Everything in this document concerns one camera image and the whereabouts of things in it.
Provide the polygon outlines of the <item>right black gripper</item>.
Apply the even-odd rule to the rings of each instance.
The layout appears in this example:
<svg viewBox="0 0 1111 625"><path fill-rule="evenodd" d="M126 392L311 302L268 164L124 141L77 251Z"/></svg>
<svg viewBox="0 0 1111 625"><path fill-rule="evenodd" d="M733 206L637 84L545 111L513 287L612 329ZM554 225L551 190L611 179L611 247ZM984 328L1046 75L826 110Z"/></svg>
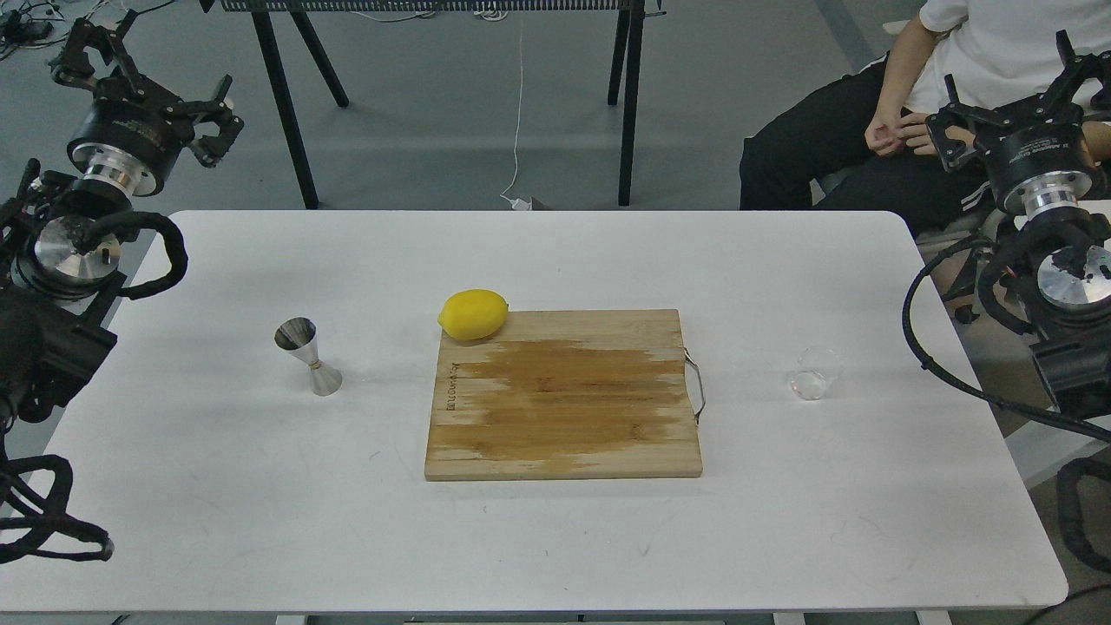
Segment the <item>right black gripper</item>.
<svg viewBox="0 0 1111 625"><path fill-rule="evenodd" d="M988 109L961 103L955 77L945 75L949 102L927 117L928 134L945 173L979 162L997 210L1005 214L1039 214L1100 193L1100 165L1088 150L1084 112L1073 98L1080 87L1095 80L1100 87L1088 105L1095 114L1108 114L1110 51L1075 53L1065 30L1055 32L1055 48L1063 69L1042 94ZM971 132L972 143L950 137L952 129Z"/></svg>

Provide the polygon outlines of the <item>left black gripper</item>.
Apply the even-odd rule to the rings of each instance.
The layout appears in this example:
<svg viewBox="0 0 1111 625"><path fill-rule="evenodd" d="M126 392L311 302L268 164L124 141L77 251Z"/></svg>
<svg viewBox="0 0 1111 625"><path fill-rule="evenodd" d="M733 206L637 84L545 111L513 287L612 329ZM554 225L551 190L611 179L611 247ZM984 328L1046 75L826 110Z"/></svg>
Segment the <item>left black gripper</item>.
<svg viewBox="0 0 1111 625"><path fill-rule="evenodd" d="M79 17L49 68L56 84L94 98L66 149L73 167L90 174L100 157L122 161L132 181L127 193L147 196L162 193L183 149L201 167L218 167L246 123L227 102L232 75L223 75L209 99L182 100L136 68L124 37L139 16L127 11L113 29ZM177 117L168 108L177 108ZM214 124L217 135L199 135L202 124Z"/></svg>

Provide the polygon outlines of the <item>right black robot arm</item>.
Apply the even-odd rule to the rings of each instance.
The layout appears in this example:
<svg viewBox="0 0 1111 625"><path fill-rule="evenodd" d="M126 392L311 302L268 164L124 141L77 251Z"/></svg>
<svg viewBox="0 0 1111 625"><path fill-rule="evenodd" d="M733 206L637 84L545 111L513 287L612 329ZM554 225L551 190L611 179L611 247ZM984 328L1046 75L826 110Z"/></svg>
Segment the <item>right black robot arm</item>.
<svg viewBox="0 0 1111 625"><path fill-rule="evenodd" d="M949 103L927 127L949 173L979 161L995 205L1024 224L1001 236L967 236L939 254L984 250L975 296L997 323L1035 341L1035 371L1051 400L1049 409L984 394L951 375L914 335L911 305L915 291L939 260L917 274L902 305L905 345L921 367L945 384L1015 412L1039 424L1108 441L1095 417L1108 415L1108 218L1080 202L1105 175L1088 153L1083 110L1075 91L1100 83L1090 104L1108 118L1108 53L1078 53L1064 30L1055 32L1063 64L1047 90L995 109L961 103L955 79L947 75Z"/></svg>

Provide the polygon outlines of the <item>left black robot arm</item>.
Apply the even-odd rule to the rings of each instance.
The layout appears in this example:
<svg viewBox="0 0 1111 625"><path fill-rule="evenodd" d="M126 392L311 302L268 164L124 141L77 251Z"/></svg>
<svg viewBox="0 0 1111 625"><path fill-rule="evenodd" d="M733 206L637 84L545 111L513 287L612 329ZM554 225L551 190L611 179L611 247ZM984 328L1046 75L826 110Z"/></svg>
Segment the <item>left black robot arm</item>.
<svg viewBox="0 0 1111 625"><path fill-rule="evenodd" d="M103 323L117 299L182 281L181 230L134 200L161 193L184 150L217 167L246 127L227 102L230 75L187 102L136 68L124 38L138 16L112 29L76 20L50 67L56 83L94 98L66 149L78 174L31 159L3 203L3 432L43 422L94 377L116 347Z"/></svg>

